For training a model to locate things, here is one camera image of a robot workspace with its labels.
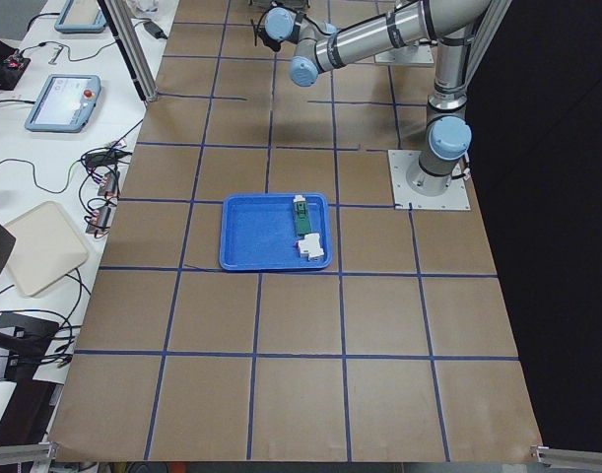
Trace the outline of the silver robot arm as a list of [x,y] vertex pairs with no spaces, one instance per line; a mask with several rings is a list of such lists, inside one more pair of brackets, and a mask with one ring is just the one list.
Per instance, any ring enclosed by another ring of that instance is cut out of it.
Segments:
[[428,98],[426,145],[407,171],[410,187],[439,196],[455,179],[472,134],[464,121],[472,44],[487,1],[401,1],[382,14],[338,29],[274,1],[252,25],[255,39],[273,51],[295,46],[289,75],[300,87],[319,75],[365,59],[382,65],[434,67]]

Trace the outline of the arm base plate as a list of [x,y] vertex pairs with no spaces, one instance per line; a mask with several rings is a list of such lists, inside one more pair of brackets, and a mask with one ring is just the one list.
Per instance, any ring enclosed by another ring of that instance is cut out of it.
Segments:
[[425,173],[418,150],[389,150],[388,162],[396,209],[424,211],[470,211],[463,178],[453,173],[436,177]]
[[430,68],[435,65],[432,48],[429,44],[415,42],[401,48],[393,48],[374,56],[374,63],[404,67]]

